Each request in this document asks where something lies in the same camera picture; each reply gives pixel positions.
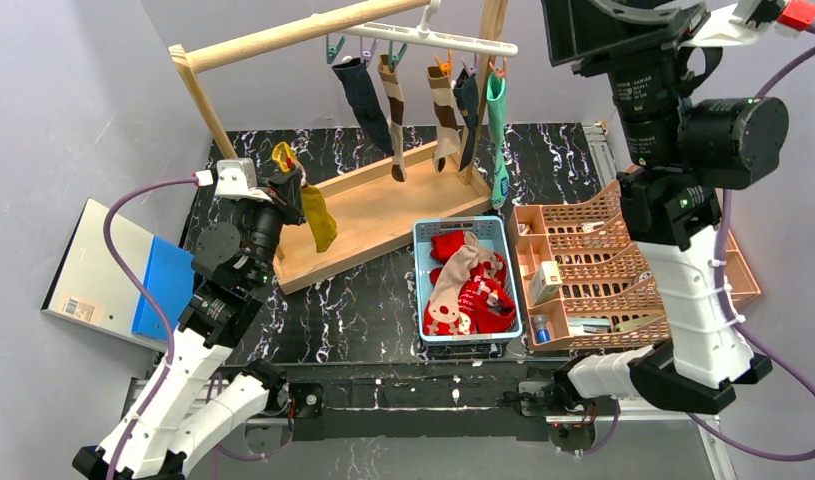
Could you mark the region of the mustard yellow sock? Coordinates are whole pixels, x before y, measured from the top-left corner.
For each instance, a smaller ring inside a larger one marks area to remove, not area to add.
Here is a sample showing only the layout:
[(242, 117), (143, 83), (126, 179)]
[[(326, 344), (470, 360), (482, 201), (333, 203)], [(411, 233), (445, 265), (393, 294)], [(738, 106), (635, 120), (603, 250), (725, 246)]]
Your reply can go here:
[(328, 211), (323, 194), (309, 183), (306, 169), (287, 142), (280, 142), (273, 148), (271, 159), (283, 173), (295, 170), (301, 173), (303, 212), (315, 242), (316, 252), (326, 252), (336, 240), (338, 229), (336, 220)]

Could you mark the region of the coral clothespin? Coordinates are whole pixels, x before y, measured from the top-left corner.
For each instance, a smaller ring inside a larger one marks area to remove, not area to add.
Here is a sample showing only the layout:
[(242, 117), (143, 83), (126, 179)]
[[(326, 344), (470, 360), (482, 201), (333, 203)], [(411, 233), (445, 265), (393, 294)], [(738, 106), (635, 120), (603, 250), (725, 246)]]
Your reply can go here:
[(499, 80), (506, 78), (508, 70), (508, 59), (506, 57), (495, 58), (493, 61), (488, 62), (488, 66), (495, 78)]

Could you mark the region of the mint green patterned sock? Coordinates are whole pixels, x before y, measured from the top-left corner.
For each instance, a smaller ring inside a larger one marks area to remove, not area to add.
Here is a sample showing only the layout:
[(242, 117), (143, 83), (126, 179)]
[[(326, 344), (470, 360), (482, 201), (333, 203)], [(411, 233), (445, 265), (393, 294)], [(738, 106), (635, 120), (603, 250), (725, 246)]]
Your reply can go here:
[(494, 148), (492, 208), (501, 210), (509, 192), (509, 173), (505, 161), (505, 125), (507, 84), (504, 77), (491, 74), (487, 83), (486, 102), (489, 113), (490, 139)]

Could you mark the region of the lilac clothespin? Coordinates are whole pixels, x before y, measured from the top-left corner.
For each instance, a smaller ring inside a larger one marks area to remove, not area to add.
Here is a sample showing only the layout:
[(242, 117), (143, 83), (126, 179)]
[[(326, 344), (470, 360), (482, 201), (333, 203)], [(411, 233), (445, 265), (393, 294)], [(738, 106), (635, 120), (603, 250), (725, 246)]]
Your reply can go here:
[(466, 72), (466, 74), (470, 77), (476, 76), (478, 73), (478, 59), (479, 56), (477, 53), (472, 54), (472, 61), (468, 62), (466, 59), (461, 60), (462, 68)]
[(360, 58), (368, 67), (376, 53), (378, 40), (376, 38), (370, 39), (370, 44), (367, 44), (364, 37), (360, 38)]

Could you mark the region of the white plastic clip hanger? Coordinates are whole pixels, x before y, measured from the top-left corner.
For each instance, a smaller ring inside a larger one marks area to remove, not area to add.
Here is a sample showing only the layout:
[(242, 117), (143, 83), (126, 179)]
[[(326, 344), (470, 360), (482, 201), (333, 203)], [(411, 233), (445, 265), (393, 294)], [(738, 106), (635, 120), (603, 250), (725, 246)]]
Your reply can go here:
[(341, 30), (339, 34), (505, 58), (513, 58), (518, 54), (518, 46), (512, 43), (431, 30), (430, 21), (440, 5), (440, 1), (431, 1), (424, 8), (420, 23), (415, 27), (366, 22)]

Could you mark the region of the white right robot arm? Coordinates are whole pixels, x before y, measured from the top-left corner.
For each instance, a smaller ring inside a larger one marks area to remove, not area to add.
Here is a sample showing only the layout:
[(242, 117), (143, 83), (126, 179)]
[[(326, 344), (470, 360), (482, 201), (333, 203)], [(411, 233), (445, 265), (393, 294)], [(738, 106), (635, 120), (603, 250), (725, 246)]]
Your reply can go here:
[(750, 45), (773, 25), (794, 33), (815, 20), (808, 1), (546, 1), (549, 59), (609, 79), (634, 164), (616, 176), (630, 238), (646, 260), (670, 331), (625, 353), (590, 355), (557, 371), (572, 402), (640, 397), (667, 411), (716, 414), (738, 384), (758, 382), (770, 360), (738, 332), (721, 249), (728, 228), (719, 190), (772, 173), (789, 127), (778, 98), (691, 100), (728, 46)]

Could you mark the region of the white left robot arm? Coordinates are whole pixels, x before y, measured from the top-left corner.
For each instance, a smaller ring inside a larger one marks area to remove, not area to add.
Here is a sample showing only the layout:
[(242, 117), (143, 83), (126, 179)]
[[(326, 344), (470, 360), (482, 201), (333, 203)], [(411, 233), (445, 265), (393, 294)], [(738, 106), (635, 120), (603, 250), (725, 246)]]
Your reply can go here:
[(262, 308), (283, 227), (305, 221), (303, 174), (294, 169), (259, 177), (245, 166), (223, 163), (176, 182), (214, 186), (217, 197), (234, 203), (235, 220), (201, 232), (191, 262), (196, 276), (192, 295), (171, 325), (112, 240), (118, 210), (150, 189), (129, 192), (109, 208), (102, 226), (105, 245), (158, 314), (168, 347), (115, 429), (99, 444), (76, 453), (72, 466), (87, 479), (183, 479), (234, 428), (264, 411), (286, 383), (284, 371), (255, 360), (233, 376), (226, 390), (196, 412), (190, 410)]

